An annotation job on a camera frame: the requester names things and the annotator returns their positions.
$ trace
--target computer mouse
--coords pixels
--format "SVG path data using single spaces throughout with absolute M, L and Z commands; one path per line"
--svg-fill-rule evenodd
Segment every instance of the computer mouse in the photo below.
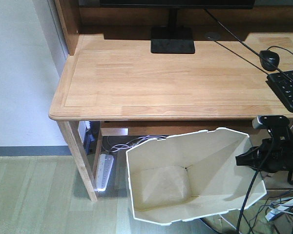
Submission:
M 275 67 L 278 67 L 279 62 L 280 62 L 280 57 L 276 52 L 270 51 L 270 50 L 261 50 L 259 52 L 260 56 L 263 57 L 265 60 L 269 61 L 265 61 L 264 59 L 262 59 L 260 57 L 260 64 L 262 65 L 262 67 L 266 70 L 266 71 L 270 71 L 273 72 L 276 70 Z

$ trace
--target power strip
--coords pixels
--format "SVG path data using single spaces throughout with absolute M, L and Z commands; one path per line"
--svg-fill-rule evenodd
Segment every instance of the power strip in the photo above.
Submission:
M 274 220 L 274 219 L 278 218 L 280 215 L 282 215 L 283 211 L 286 211 L 287 209 L 289 209 L 291 207 L 293 207 L 293 199 L 287 201 L 283 205 L 279 205 L 276 209 L 278 209 L 280 211 L 276 211 L 276 210 L 269 211 L 269 213 L 266 214 L 265 218 L 267 221 Z
M 94 191 L 103 192 L 106 190 L 107 182 L 111 174 L 114 157 L 112 155 L 100 154 L 96 177 L 94 178 Z

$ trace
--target floor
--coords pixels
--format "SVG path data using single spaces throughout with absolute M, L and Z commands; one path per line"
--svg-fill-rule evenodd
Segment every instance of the floor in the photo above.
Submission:
M 134 220 L 128 210 L 125 154 L 119 153 L 115 159 L 108 188 L 93 203 L 72 156 L 0 157 L 0 234 L 210 233 L 200 220 L 166 227 Z M 246 215 L 253 217 L 262 202 Z M 234 222 L 237 216 L 238 211 L 232 211 L 224 217 Z M 254 233 L 274 233 L 261 220 Z M 206 221 L 222 233 L 234 233 L 218 215 Z M 245 223 L 242 230 L 248 230 Z

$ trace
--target wooden desk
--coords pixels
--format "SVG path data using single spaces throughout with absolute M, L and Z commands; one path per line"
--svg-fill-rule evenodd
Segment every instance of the wooden desk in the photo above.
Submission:
M 210 29 L 195 29 L 194 37 L 202 38 L 201 33 Z M 288 26 L 286 31 L 250 27 L 245 43 L 256 51 L 271 45 L 293 50 L 293 30 Z M 258 115 L 293 119 L 293 113 L 265 83 L 266 75 L 222 46 L 198 40 L 194 55 L 152 54 L 150 41 L 144 40 L 148 35 L 148 27 L 84 29 L 54 95 L 49 116 L 57 121 L 92 201 L 97 200 L 95 170 L 90 168 L 78 134 L 80 120 L 112 121 L 118 128 L 143 121 L 144 126 L 134 134 L 141 129 L 142 134 L 154 133 L 154 126 L 157 134 L 177 134 L 219 126 L 243 131 Z M 240 43 L 221 43 L 261 67 L 259 58 Z M 293 70 L 292 55 L 277 52 L 280 69 Z

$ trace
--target white wall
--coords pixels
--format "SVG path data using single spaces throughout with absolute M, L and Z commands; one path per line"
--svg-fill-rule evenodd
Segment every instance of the white wall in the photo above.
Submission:
M 48 118 L 63 62 L 55 65 L 37 12 L 32 0 L 0 1 L 0 146 L 66 145 Z

